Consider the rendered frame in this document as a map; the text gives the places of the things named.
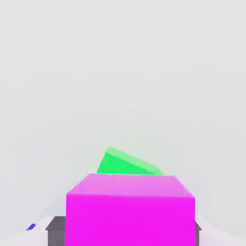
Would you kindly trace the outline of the small green cube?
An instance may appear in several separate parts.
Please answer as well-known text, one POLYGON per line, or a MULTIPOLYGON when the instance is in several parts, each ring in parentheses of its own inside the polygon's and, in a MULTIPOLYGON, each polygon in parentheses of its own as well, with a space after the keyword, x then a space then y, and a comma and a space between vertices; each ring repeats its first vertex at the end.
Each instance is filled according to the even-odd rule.
POLYGON ((106 149, 97 173, 164 175, 159 167, 113 147, 106 149))

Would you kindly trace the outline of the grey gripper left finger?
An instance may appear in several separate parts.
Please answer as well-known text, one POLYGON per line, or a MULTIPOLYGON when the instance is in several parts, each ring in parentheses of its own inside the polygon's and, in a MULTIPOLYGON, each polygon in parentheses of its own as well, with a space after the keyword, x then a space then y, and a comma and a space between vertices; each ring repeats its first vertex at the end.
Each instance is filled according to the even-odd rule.
POLYGON ((11 246, 65 246, 65 217, 43 217, 33 230, 15 236, 11 246))

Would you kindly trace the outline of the small magenta cube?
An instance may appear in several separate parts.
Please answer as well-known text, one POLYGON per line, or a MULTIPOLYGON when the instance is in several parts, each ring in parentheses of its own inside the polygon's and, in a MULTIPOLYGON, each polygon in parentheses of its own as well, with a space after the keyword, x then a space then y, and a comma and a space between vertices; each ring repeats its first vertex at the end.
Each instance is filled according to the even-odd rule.
POLYGON ((67 193, 65 246, 195 241, 195 197, 175 176, 89 174, 67 193))

